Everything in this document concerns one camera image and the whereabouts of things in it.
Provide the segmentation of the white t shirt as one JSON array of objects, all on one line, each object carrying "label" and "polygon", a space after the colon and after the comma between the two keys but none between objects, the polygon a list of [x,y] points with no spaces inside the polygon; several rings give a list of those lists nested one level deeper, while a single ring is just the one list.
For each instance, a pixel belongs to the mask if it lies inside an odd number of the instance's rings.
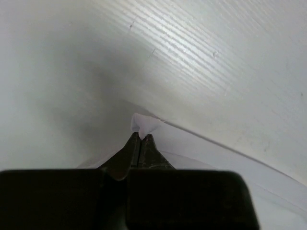
[{"label": "white t shirt", "polygon": [[304,230],[307,187],[160,120],[134,114],[103,172],[96,230]]}]

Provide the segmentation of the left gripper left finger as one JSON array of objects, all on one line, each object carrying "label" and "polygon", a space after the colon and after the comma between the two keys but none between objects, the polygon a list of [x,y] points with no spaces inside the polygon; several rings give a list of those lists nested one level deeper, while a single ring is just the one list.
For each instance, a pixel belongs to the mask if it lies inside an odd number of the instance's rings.
[{"label": "left gripper left finger", "polygon": [[106,188],[120,190],[138,133],[101,166],[92,169],[5,170],[0,173],[0,227],[3,230],[91,230]]}]

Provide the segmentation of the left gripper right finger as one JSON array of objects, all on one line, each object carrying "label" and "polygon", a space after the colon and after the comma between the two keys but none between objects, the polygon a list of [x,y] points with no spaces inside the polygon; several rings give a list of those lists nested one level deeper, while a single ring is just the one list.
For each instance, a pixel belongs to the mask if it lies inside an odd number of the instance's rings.
[{"label": "left gripper right finger", "polygon": [[244,179],[235,172],[175,169],[152,135],[127,176],[130,230],[258,230]]}]

